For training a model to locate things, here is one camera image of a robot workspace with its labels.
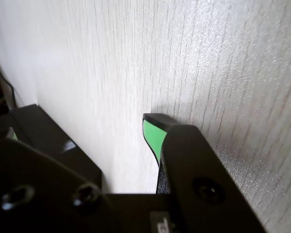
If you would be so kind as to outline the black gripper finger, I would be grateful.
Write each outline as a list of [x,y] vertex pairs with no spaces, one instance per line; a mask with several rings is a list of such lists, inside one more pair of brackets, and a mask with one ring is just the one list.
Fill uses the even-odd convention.
[[194,125],[159,113],[143,115],[143,135],[156,157],[182,233],[262,233],[264,227]]
[[114,233],[93,183],[0,131],[0,233]]

